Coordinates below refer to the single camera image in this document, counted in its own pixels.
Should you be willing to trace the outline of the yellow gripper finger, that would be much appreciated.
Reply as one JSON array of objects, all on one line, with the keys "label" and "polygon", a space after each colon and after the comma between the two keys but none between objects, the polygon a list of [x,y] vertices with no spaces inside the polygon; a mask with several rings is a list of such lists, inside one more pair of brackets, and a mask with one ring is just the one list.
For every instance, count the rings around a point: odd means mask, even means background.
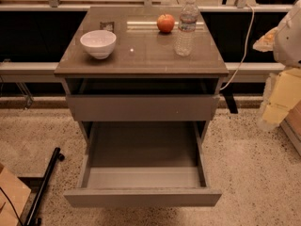
[{"label": "yellow gripper finger", "polygon": [[279,74],[271,73],[265,82],[258,126],[262,131],[274,130],[300,101],[300,69],[289,68]]},{"label": "yellow gripper finger", "polygon": [[253,44],[253,49],[259,52],[272,52],[274,50],[275,35],[277,28],[274,27],[261,36]]}]

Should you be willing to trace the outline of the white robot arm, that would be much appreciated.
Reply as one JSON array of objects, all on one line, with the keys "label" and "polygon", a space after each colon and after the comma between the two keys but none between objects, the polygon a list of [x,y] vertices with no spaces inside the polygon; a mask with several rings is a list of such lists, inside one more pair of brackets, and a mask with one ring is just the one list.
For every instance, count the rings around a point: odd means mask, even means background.
[{"label": "white robot arm", "polygon": [[253,44],[261,52],[272,51],[274,60],[285,66],[265,82],[257,125],[263,131],[278,127],[301,101],[301,1],[298,0],[277,27]]}]

